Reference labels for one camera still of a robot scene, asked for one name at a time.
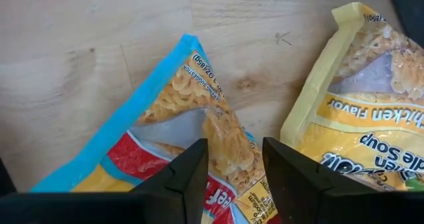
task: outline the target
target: pencil mark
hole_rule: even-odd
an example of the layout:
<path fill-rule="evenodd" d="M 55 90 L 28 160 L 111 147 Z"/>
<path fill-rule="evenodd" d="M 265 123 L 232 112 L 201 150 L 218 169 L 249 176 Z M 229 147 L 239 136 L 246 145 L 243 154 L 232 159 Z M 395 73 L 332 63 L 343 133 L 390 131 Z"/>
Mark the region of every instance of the pencil mark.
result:
<path fill-rule="evenodd" d="M 288 42 L 286 39 L 284 39 L 284 37 L 287 36 L 290 33 L 291 33 L 291 31 L 285 32 L 284 34 L 280 34 L 279 32 L 276 32 L 276 39 L 277 39 L 276 44 L 279 45 L 279 42 L 283 41 L 286 44 L 289 44 L 291 46 L 292 44 L 290 42 Z"/>

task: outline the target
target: wood grain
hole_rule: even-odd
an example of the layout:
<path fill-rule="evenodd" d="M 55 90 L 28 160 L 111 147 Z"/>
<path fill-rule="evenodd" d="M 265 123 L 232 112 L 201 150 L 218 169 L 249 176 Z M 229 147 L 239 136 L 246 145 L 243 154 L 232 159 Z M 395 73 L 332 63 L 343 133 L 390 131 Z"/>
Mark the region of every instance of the wood grain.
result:
<path fill-rule="evenodd" d="M 0 156 L 21 191 L 72 159 L 184 32 L 196 34 L 242 124 L 278 137 L 337 27 L 363 1 L 0 0 Z"/>

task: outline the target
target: yellow noodle package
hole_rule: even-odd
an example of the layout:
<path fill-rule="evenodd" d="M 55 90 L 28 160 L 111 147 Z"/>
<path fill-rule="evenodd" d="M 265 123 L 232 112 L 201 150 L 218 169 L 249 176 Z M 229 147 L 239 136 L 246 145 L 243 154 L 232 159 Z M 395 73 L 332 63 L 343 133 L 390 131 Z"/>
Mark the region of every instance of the yellow noodle package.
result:
<path fill-rule="evenodd" d="M 273 218 L 261 150 L 228 106 L 197 37 L 188 34 L 77 157 L 32 190 L 127 192 L 198 138 L 209 145 L 202 223 Z"/>
<path fill-rule="evenodd" d="M 361 3 L 333 16 L 280 140 L 378 190 L 424 190 L 424 50 Z"/>

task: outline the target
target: instant noodle package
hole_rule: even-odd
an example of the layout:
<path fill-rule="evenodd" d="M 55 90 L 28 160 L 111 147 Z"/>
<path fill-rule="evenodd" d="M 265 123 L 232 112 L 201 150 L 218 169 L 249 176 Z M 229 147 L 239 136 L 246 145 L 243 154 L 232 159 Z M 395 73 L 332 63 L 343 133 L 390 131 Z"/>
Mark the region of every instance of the instant noodle package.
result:
<path fill-rule="evenodd" d="M 68 164 L 34 192 L 127 192 L 155 175 L 192 143 L 144 139 L 143 125 L 167 123 L 203 109 L 209 144 L 202 223 L 265 223 L 276 214 L 262 153 L 228 106 L 197 37 L 184 35 L 131 97 Z M 169 130 L 161 136 L 186 139 Z"/>
<path fill-rule="evenodd" d="M 361 3 L 333 16 L 280 140 L 377 190 L 424 190 L 424 50 Z"/>

